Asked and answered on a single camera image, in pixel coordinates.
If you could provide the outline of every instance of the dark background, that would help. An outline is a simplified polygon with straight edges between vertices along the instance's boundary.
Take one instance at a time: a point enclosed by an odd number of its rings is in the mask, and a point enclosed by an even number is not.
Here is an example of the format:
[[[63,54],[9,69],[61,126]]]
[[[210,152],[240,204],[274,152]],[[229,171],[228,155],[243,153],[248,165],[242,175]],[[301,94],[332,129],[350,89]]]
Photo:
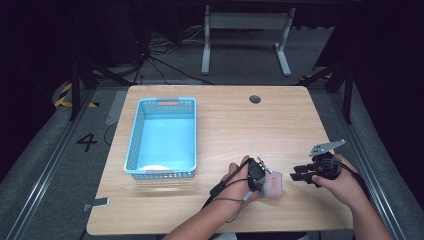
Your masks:
[[[134,23],[124,2],[0,3],[0,179],[55,112],[52,95],[72,72],[76,56],[105,67],[131,63],[139,52],[135,33],[148,40],[146,34],[159,30],[178,42],[180,31],[203,21],[204,7],[200,5],[136,5],[142,14]],[[261,9],[275,10],[262,5]],[[423,10],[419,1],[387,1],[348,10],[304,5],[297,8],[293,22],[293,27],[336,26],[317,66],[354,60],[355,83],[363,102],[421,206]]]

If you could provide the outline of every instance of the wooden table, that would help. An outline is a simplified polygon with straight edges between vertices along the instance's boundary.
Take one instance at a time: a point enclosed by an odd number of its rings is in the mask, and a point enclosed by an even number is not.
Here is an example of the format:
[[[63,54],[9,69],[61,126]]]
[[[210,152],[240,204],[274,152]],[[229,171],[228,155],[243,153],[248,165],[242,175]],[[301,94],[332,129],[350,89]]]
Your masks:
[[[257,95],[259,104],[249,97]],[[194,178],[139,180],[124,172],[138,100],[194,97],[197,100],[197,168]],[[135,86],[122,109],[96,198],[110,205],[93,208],[92,235],[161,234],[198,212],[209,190],[231,162],[261,157],[283,173],[283,198],[259,199],[219,232],[351,229],[349,209],[324,188],[290,178],[293,167],[310,163],[314,144],[329,139],[304,87]]]

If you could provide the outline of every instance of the white metal stand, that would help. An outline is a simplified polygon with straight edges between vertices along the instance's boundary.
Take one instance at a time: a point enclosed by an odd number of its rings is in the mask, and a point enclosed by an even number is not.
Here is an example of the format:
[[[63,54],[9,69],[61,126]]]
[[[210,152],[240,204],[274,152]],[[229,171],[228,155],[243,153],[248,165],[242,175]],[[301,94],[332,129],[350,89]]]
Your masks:
[[[210,12],[210,6],[205,11],[205,47],[203,50],[202,70],[203,75],[209,74],[211,57],[210,29],[278,29],[283,31],[282,39],[275,43],[275,51],[280,61],[284,76],[290,76],[290,68],[284,55],[284,45],[289,35],[295,8],[288,13],[228,13]]]

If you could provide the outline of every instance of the basket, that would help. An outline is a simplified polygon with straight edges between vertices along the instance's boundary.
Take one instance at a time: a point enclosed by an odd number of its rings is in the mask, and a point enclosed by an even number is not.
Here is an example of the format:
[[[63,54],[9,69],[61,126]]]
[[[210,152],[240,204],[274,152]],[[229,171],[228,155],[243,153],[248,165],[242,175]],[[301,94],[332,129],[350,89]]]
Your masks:
[[[138,102],[125,172],[138,179],[194,177],[196,100],[145,98]]]

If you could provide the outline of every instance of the person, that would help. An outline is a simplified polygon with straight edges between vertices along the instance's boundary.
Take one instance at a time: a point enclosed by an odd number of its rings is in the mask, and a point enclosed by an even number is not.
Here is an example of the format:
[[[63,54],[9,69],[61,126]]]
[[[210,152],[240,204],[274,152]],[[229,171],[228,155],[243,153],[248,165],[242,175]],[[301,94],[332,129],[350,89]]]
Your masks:
[[[334,154],[334,157],[357,172],[342,155]],[[241,164],[247,159],[249,159],[249,156],[245,156]],[[225,180],[237,168],[237,164],[231,163],[228,174],[224,175],[222,179]],[[242,200],[246,193],[250,191],[247,181],[243,181],[243,179],[247,178],[247,174],[248,167],[244,166],[231,178],[227,184],[228,187],[218,194],[216,197],[218,200],[212,201],[198,213],[177,226],[163,240],[209,239],[221,225],[225,224],[229,219],[233,219],[238,211],[258,198],[259,192],[255,191],[246,201]],[[312,180],[328,189],[336,199],[349,207],[352,213],[356,239],[392,239],[360,185],[347,170],[342,169],[335,180],[328,180],[317,175],[313,176]]]

